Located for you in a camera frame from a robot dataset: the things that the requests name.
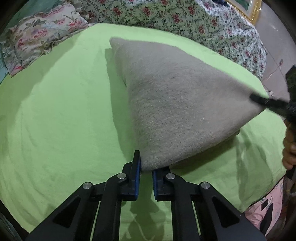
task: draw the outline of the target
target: pillow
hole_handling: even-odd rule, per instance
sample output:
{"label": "pillow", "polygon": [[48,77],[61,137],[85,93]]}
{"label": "pillow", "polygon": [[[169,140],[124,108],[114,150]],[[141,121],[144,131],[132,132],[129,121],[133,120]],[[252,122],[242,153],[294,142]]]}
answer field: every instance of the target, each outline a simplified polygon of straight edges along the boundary
{"label": "pillow", "polygon": [[177,47],[117,38],[110,44],[143,171],[222,142],[262,111],[250,101],[251,89]]}
{"label": "pillow", "polygon": [[51,52],[61,41],[87,27],[87,21],[67,2],[48,13],[23,18],[1,40],[8,72],[12,76],[17,74],[42,54]]}

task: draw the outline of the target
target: bedding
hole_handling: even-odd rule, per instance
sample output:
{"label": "bedding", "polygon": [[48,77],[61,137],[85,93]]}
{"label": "bedding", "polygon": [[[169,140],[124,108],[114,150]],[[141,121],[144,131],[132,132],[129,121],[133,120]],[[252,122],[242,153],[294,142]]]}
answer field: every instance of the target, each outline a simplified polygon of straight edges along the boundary
{"label": "bedding", "polygon": [[0,40],[8,72],[14,76],[42,54],[51,52],[54,46],[87,27],[87,21],[67,2],[47,13],[39,12],[23,18]]}
{"label": "bedding", "polygon": [[143,171],[226,140],[263,109],[252,89],[179,48],[111,38]]}
{"label": "bedding", "polygon": [[[0,199],[27,231],[82,183],[104,182],[120,172],[138,149],[111,37],[176,46],[266,96],[243,67],[164,31],[96,24],[65,40],[0,85]],[[284,132],[281,118],[265,110],[235,138],[172,171],[189,182],[210,182],[245,211],[285,173]],[[151,181],[144,173],[137,202],[122,204],[120,240],[172,239],[170,203],[154,201]]]}
{"label": "bedding", "polygon": [[[62,3],[63,3],[63,0],[29,0],[9,21],[8,25],[6,26],[6,29],[0,35],[0,39],[3,38],[8,28],[15,26],[24,17],[34,15],[38,12],[48,12],[52,8]],[[8,74],[8,70],[3,61],[2,54],[0,58],[1,58],[0,60],[0,83],[1,83],[2,80],[5,78],[5,76]]]}
{"label": "bedding", "polygon": [[267,51],[255,27],[233,6],[212,0],[81,0],[89,22],[168,31],[194,40],[259,79]]}

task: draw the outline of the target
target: bed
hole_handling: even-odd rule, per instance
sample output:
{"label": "bed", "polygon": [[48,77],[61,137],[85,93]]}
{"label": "bed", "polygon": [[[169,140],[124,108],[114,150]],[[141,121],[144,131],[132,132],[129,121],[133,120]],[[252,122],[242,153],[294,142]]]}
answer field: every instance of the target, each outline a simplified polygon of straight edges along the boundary
{"label": "bed", "polygon": [[[266,96],[243,67],[168,32],[101,23],[65,40],[0,85],[0,199],[28,232],[82,183],[118,173],[137,149],[110,37],[177,46]],[[173,171],[208,181],[243,212],[284,176],[284,133],[282,119],[265,110]],[[138,201],[123,203],[120,240],[171,239],[170,204],[154,200],[151,174],[143,173]]]}
{"label": "bed", "polygon": [[[13,16],[6,29],[27,16],[47,12],[64,1],[30,0]],[[259,79],[265,71],[267,51],[257,30],[225,1],[218,1],[219,4],[212,0],[69,1],[80,5],[79,13],[89,23],[113,23],[168,31],[212,49]],[[0,62],[0,82],[8,72],[13,75],[8,65]]]}

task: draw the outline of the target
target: green bedsheet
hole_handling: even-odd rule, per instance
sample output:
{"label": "green bedsheet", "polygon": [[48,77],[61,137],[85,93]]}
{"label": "green bedsheet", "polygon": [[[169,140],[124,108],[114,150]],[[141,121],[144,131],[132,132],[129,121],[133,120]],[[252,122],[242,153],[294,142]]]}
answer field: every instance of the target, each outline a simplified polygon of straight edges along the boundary
{"label": "green bedsheet", "polygon": [[[110,37],[177,46],[266,94],[241,66],[167,32],[97,24],[64,41],[0,85],[0,199],[27,231],[82,183],[120,172],[137,149]],[[244,211],[284,175],[284,131],[281,118],[265,110],[234,139],[174,171],[190,182],[210,182]],[[150,173],[141,176],[138,201],[123,203],[120,236],[172,239],[170,203],[154,201]]]}

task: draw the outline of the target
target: gold picture frame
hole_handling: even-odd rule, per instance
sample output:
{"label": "gold picture frame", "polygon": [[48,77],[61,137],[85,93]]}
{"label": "gold picture frame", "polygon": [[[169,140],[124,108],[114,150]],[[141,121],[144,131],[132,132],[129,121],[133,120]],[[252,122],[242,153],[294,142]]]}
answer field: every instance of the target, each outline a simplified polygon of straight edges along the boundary
{"label": "gold picture frame", "polygon": [[262,0],[226,0],[253,25],[257,22]]}

